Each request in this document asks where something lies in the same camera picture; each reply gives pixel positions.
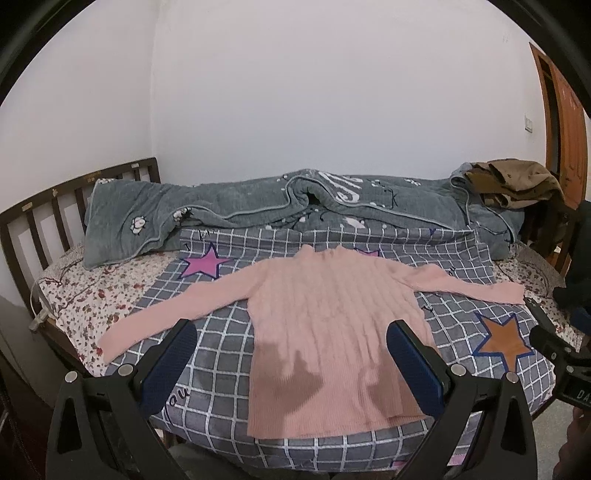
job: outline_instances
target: gray plaid sheet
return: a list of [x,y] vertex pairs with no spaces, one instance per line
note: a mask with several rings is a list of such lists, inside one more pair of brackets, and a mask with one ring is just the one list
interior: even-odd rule
[[[188,229],[181,235],[180,258],[173,261],[138,302],[136,309],[169,299],[184,291],[201,274],[180,279],[181,260],[203,255],[213,243],[220,257],[234,261],[220,266],[227,275],[254,261],[295,254],[302,244],[333,248],[342,244],[413,266],[435,263],[462,280],[481,284],[495,282],[488,247],[472,231],[435,229],[341,231],[234,229],[204,231]],[[455,294],[417,293],[419,305],[431,326],[440,353],[448,363],[461,363],[472,374],[501,377],[499,357],[472,356],[484,340],[486,329],[476,312],[505,320],[515,313],[527,341],[535,320],[521,306],[491,304]],[[195,354],[178,380],[164,410],[152,418],[157,428],[173,432],[190,442],[214,450],[236,462],[265,468],[310,471],[368,471],[396,468],[421,443],[431,419],[400,427],[354,435],[313,439],[258,440],[246,435],[248,379],[254,350],[254,330],[239,301],[195,320],[200,339]],[[145,351],[160,342],[165,333],[134,345],[115,359],[107,374],[124,363],[135,364]],[[537,352],[518,360],[518,374],[532,412],[549,396],[554,377],[550,364]],[[455,454],[465,455],[478,425],[474,414]]]

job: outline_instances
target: light switch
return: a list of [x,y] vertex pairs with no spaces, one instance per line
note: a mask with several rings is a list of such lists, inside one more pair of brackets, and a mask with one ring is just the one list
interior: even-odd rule
[[534,132],[534,123],[527,117],[525,117],[525,129],[532,134]]

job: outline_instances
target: ribbed knit texture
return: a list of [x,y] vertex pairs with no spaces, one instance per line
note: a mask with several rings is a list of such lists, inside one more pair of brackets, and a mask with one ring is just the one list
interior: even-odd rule
[[247,433],[255,438],[328,437],[424,418],[390,357],[385,335],[404,319],[435,346],[415,291],[523,304],[523,286],[467,283],[436,265],[413,268],[344,247],[255,263],[196,282],[114,324],[99,341],[105,362],[130,346],[248,299],[255,328]]

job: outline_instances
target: pink star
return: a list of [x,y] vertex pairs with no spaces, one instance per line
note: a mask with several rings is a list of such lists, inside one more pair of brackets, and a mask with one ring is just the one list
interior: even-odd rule
[[181,273],[180,278],[189,277],[195,273],[203,273],[214,280],[220,276],[220,264],[229,262],[231,258],[219,258],[214,244],[209,244],[207,253],[204,256],[186,257],[182,259],[187,264],[187,267]]
[[368,257],[379,257],[379,250],[374,250],[373,252],[366,252],[365,250],[360,250],[356,248],[356,250],[363,255],[367,255]]

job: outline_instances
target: sweater sleeve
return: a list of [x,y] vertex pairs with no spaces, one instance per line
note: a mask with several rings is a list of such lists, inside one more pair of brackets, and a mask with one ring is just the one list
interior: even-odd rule
[[525,289],[518,283],[503,281],[493,285],[470,283],[450,276],[438,265],[410,267],[390,260],[390,270],[400,282],[414,291],[460,293],[475,300],[524,305]]
[[265,280],[269,261],[254,263],[215,281],[195,282],[180,295],[118,321],[98,341],[103,361],[111,363],[132,345],[172,328],[181,318],[198,319],[251,297]]

